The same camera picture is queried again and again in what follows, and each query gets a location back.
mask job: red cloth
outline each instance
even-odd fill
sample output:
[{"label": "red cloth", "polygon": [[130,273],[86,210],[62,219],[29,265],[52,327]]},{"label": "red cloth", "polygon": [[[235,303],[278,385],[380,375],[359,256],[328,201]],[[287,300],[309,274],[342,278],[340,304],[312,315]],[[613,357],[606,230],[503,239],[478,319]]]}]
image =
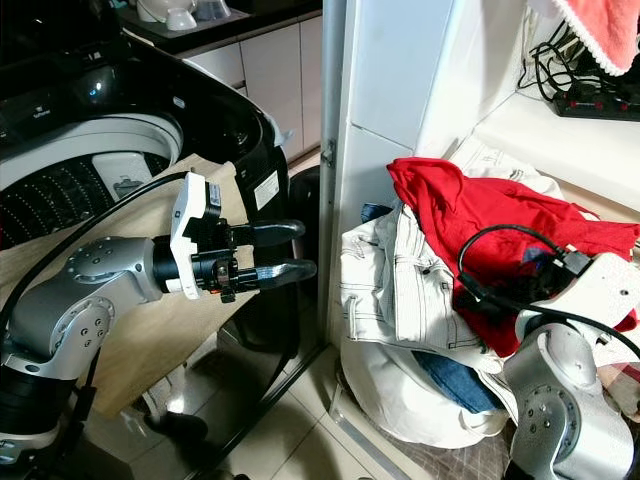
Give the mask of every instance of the red cloth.
[{"label": "red cloth", "polygon": [[[444,160],[400,158],[387,168],[398,196],[416,213],[429,245],[456,276],[462,245],[479,230],[499,223],[530,227],[557,245],[571,244],[588,255],[613,252],[625,259],[630,259],[640,237],[640,225],[588,221],[575,204],[511,180],[467,178]],[[492,232],[469,249],[465,270],[483,284],[508,279],[517,274],[525,251],[533,246],[544,244],[519,232]],[[454,304],[463,291],[456,280]],[[518,348],[515,317],[496,321],[465,312],[464,318],[498,355],[511,355]],[[635,317],[628,316],[616,328],[625,331],[635,326]]]}]

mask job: kitchen counter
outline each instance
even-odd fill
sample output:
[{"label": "kitchen counter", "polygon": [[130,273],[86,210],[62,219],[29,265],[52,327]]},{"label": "kitchen counter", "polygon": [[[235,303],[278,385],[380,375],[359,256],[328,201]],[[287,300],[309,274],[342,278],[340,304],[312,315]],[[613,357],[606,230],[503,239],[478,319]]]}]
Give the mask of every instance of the kitchen counter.
[{"label": "kitchen counter", "polygon": [[253,5],[245,1],[228,4],[232,10],[231,17],[199,22],[198,27],[193,30],[181,32],[169,31],[161,23],[142,22],[136,10],[129,7],[118,9],[118,16],[127,33],[169,54],[188,57],[198,51],[218,48],[322,13],[322,0],[254,1]]}]

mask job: metal hinge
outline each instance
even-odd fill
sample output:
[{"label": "metal hinge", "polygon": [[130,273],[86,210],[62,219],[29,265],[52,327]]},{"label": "metal hinge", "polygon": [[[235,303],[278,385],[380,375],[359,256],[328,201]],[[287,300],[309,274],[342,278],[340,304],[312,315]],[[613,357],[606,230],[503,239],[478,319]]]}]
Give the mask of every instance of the metal hinge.
[{"label": "metal hinge", "polygon": [[336,141],[334,139],[327,141],[326,148],[320,154],[320,161],[329,168],[336,167]]}]

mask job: wooden board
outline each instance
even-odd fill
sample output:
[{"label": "wooden board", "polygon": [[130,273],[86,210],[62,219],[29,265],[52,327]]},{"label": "wooden board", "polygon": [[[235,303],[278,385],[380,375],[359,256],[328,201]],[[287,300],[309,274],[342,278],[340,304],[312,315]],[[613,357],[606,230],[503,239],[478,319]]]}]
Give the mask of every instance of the wooden board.
[{"label": "wooden board", "polygon": [[[233,164],[217,165],[192,155],[159,176],[184,170],[204,175],[209,182],[220,185],[222,216],[229,224],[247,222]],[[34,285],[58,272],[74,249],[96,238],[108,235],[153,238],[168,234],[171,211],[182,184],[175,181],[163,185],[107,218],[60,255]],[[26,271],[74,228],[77,227],[0,252],[2,304]],[[253,266],[251,247],[240,247],[236,257],[241,268]],[[183,363],[253,295],[242,293],[234,303],[222,304],[218,295],[205,293],[199,300],[190,301],[184,294],[174,293],[129,312],[111,330],[102,348],[94,382],[98,387],[94,408],[107,416],[116,415]]]}]

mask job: white bowl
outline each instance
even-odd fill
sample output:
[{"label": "white bowl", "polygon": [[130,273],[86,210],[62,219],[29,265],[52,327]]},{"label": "white bowl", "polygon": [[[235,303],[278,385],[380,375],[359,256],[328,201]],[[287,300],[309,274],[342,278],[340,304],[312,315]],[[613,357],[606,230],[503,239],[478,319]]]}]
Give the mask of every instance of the white bowl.
[{"label": "white bowl", "polygon": [[196,21],[185,8],[167,10],[167,28],[169,30],[191,30],[196,26]]},{"label": "white bowl", "polygon": [[196,8],[195,0],[138,0],[136,9],[143,22],[166,22],[170,8],[184,8],[192,12]]}]

